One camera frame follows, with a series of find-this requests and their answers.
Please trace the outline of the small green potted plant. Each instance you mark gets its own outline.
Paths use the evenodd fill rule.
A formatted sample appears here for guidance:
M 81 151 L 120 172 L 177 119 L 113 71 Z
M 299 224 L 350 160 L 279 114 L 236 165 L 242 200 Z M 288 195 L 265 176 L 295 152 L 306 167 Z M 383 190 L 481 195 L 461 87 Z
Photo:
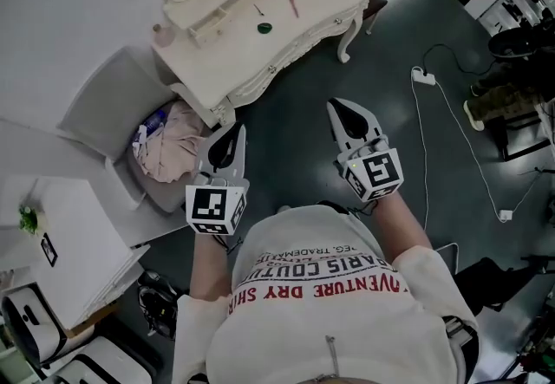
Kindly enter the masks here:
M 36 209 L 28 205 L 20 205 L 19 213 L 19 229 L 30 235 L 36 235 L 39 227 L 39 218 Z

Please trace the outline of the small black picture frame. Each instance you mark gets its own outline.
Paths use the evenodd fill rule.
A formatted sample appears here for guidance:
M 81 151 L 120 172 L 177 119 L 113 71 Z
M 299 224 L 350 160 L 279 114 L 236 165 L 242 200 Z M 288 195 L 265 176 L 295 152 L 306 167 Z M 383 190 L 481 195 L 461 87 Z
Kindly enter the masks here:
M 53 244 L 51 243 L 49 235 L 47 233 L 44 233 L 42 235 L 41 247 L 42 247 L 42 251 L 44 253 L 44 256 L 46 257 L 46 259 L 49 262 L 49 265 L 51 267 L 54 267 L 56 265 L 58 255 L 57 255 L 56 249 L 54 248 Z

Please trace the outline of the white printed t-shirt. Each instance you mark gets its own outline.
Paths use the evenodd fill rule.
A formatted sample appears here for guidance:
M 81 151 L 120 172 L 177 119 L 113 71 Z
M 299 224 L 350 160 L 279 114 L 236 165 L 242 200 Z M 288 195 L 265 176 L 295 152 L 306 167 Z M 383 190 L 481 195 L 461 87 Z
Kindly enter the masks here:
M 436 251 L 387 261 L 359 219 L 297 207 L 250 229 L 228 296 L 179 299 L 172 384 L 460 384 L 449 320 L 477 326 Z

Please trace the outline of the pink round-capped bottle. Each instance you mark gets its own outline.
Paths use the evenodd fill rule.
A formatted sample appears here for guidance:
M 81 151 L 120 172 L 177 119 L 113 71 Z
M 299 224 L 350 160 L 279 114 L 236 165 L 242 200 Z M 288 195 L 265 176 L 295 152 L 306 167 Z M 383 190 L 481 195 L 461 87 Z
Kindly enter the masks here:
M 154 43 L 160 48 L 170 46 L 175 40 L 176 34 L 172 26 L 162 26 L 156 23 L 153 26 Z

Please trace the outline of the black round stool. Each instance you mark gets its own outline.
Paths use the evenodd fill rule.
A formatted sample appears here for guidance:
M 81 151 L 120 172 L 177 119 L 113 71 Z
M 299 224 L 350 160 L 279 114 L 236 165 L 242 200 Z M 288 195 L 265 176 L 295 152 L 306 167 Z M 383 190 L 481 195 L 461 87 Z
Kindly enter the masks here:
M 516 28 L 501 31 L 493 36 L 488 49 L 491 55 L 500 60 L 524 58 L 555 43 L 552 29 L 538 24 L 529 29 Z

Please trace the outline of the person's left forearm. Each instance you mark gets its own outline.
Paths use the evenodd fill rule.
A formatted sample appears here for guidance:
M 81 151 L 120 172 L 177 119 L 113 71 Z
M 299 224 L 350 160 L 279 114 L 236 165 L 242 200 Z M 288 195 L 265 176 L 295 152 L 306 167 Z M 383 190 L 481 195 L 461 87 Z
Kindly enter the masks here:
M 208 302 L 231 293 L 225 249 L 212 237 L 196 234 L 189 296 Z

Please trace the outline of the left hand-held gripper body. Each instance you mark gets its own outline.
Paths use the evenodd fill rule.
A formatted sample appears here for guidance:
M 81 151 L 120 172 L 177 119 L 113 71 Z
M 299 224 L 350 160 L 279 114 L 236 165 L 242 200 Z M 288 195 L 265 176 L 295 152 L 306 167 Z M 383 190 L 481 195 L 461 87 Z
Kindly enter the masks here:
M 245 211 L 250 183 L 198 172 L 186 186 L 186 222 L 198 234 L 232 236 Z

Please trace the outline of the pink crumpled cloth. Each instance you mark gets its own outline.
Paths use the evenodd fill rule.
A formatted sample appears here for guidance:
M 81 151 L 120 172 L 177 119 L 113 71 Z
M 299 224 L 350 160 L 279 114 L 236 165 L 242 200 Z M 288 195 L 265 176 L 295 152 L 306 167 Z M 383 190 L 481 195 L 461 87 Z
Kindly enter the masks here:
M 143 174 L 160 183 L 171 183 L 195 168 L 199 146 L 210 130 L 184 101 L 169 105 L 166 123 L 147 136 L 137 162 Z

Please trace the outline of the white black-trimmed case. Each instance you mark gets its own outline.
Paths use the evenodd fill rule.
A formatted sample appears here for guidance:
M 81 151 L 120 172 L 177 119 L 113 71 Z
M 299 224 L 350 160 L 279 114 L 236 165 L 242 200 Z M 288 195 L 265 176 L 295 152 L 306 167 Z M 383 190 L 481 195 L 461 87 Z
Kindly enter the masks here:
M 153 377 L 115 343 L 98 336 L 54 373 L 52 384 L 153 384 Z
M 53 361 L 66 348 L 68 338 L 35 285 L 5 295 L 1 310 L 14 343 L 35 367 Z

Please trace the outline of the grey bin with clothes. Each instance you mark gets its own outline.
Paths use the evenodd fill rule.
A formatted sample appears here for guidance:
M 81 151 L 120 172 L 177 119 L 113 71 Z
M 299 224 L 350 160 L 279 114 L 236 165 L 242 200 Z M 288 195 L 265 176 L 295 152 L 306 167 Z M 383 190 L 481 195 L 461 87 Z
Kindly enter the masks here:
M 135 203 L 149 197 L 159 210 L 170 214 L 184 204 L 195 168 L 177 181 L 160 183 L 142 173 L 133 160 L 131 144 L 139 125 L 152 113 L 159 109 L 167 113 L 171 103 L 184 101 L 178 95 L 181 88 L 179 83 L 162 84 L 128 49 L 120 49 L 88 78 L 58 127 L 102 155 L 107 170 Z

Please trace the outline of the person's right forearm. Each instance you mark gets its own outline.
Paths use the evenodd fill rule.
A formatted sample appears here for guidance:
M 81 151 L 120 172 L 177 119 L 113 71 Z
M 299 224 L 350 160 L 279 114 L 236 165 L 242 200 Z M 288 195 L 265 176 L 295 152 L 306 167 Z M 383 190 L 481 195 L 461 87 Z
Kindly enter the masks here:
M 379 229 L 376 239 L 388 262 L 416 246 L 432 248 L 426 232 L 399 192 L 379 199 L 372 217 Z

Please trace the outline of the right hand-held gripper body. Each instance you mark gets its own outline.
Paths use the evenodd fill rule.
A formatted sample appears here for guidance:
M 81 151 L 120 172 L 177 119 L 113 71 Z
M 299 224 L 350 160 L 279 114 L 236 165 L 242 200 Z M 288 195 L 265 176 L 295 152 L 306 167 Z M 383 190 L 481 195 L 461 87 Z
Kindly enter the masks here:
M 341 177 L 363 203 L 396 192 L 404 182 L 398 152 L 386 135 L 339 153 L 336 161 Z

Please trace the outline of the cream ornate dressing table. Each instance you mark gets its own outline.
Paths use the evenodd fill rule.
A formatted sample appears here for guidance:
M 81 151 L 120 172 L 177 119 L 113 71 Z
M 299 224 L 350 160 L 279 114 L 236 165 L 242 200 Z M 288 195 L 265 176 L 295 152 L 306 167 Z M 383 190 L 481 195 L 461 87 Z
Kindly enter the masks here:
M 253 103 L 279 71 L 325 38 L 339 36 L 337 58 L 349 60 L 347 48 L 362 27 L 369 0 L 295 2 L 298 19 L 289 0 L 164 0 L 167 26 L 176 37 L 166 48 L 153 41 L 153 50 L 181 81 L 180 96 L 207 125 L 233 122 L 238 107 Z M 199 48 L 187 28 L 218 7 L 230 12 L 231 21 L 215 43 Z M 272 31 L 259 34 L 259 23 L 270 23 Z

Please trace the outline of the white cabinet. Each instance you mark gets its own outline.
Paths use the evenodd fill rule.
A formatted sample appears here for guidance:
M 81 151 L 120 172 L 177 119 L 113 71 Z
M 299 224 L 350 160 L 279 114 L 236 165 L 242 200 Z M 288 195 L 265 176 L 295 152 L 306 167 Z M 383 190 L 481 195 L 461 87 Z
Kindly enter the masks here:
M 19 229 L 20 205 L 36 209 L 36 235 Z M 58 255 L 54 267 L 44 233 Z M 117 300 L 141 274 L 146 251 L 124 242 L 87 180 L 0 175 L 0 290 L 36 284 L 65 329 Z

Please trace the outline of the blue plastic water bottle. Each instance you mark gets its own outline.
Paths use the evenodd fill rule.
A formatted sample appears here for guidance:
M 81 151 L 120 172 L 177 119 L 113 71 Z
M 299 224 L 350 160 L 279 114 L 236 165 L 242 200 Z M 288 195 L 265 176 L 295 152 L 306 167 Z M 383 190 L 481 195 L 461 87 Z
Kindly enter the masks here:
M 163 126 L 167 121 L 167 114 L 159 109 L 152 113 L 139 128 L 140 133 L 144 133 L 146 136 L 154 133 L 160 126 Z

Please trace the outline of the white crumpled wrapper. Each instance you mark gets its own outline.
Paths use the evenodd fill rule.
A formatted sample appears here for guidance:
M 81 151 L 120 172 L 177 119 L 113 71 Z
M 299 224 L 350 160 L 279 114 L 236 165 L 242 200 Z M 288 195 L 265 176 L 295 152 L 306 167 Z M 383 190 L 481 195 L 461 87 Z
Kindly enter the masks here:
M 135 133 L 134 139 L 131 144 L 133 155 L 135 158 L 138 157 L 141 147 L 146 143 L 148 136 L 148 129 L 145 125 L 141 124 Z

